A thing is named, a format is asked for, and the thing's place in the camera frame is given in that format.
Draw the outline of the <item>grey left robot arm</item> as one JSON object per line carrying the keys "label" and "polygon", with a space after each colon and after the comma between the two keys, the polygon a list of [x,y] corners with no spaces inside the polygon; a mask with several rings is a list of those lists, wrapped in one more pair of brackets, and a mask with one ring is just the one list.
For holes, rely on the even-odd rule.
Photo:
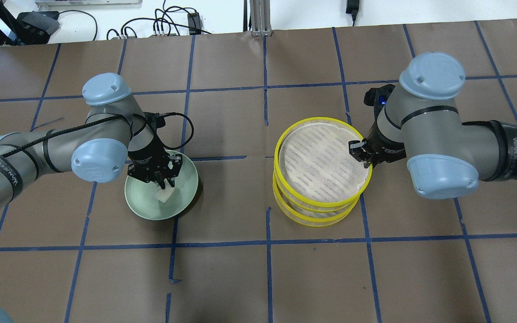
{"label": "grey left robot arm", "polygon": [[183,156],[158,136],[164,117],[140,108],[119,74],[94,76],[82,88],[90,112],[77,127],[0,136],[0,208],[41,176],[73,172],[107,183],[122,173],[160,188],[174,187]]}

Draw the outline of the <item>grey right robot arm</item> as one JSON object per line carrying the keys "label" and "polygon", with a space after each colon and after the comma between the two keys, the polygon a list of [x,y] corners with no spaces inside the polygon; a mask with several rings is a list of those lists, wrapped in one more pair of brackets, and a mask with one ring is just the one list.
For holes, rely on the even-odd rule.
{"label": "grey right robot arm", "polygon": [[416,56],[398,85],[366,93],[375,122],[349,153],[366,168],[405,159],[416,193],[429,200],[466,196],[481,181],[517,181],[517,123],[462,122],[454,99],[465,80],[447,53]]}

